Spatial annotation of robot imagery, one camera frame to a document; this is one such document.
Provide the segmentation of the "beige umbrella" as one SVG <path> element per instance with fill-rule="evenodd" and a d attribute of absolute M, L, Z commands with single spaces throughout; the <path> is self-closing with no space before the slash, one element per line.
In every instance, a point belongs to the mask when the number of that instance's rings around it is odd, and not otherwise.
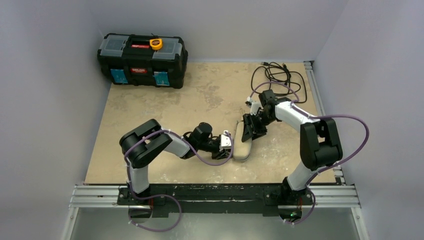
<path fill-rule="evenodd" d="M 242 141 L 242 136 L 244 132 L 244 122 L 238 121 L 236 125 L 236 129 L 233 135 L 233 154 L 232 158 L 236 162 L 244 163 L 252 149 L 253 140 L 250 138 L 246 141 Z"/>

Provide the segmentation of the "black plastic toolbox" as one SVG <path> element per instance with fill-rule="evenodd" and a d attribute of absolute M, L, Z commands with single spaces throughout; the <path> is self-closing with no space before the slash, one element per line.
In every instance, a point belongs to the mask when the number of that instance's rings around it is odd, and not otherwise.
<path fill-rule="evenodd" d="M 161 38 L 163 47 L 153 50 L 149 40 Z M 97 50 L 102 74 L 114 85 L 181 89 L 188 51 L 179 36 L 108 33 Z"/>

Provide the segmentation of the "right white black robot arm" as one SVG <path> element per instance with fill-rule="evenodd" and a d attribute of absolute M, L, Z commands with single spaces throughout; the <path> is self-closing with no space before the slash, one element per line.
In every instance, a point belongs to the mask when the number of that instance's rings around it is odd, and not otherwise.
<path fill-rule="evenodd" d="M 246 159 L 252 141 L 267 134 L 267 126 L 273 122 L 284 122 L 299 133 L 300 163 L 284 178 L 281 191 L 284 195 L 307 188 L 319 170 L 332 166 L 343 157 L 338 128 L 334 119 L 319 119 L 298 108 L 295 101 L 287 97 L 278 98 L 272 90 L 259 94 L 259 100 L 246 99 L 249 113 L 238 123 L 235 141 L 240 144 L 238 158 Z"/>

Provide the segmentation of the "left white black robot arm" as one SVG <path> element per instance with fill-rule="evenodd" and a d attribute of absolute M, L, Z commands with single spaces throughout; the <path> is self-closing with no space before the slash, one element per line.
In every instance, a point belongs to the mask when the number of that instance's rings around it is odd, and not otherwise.
<path fill-rule="evenodd" d="M 167 152 L 186 160 L 198 157 L 209 166 L 221 166 L 234 152 L 234 139 L 228 131 L 213 135 L 213 128 L 206 122 L 199 123 L 192 131 L 179 135 L 162 127 L 156 119 L 150 119 L 120 140 L 128 187 L 138 198 L 149 195 L 149 165 L 161 153 Z"/>

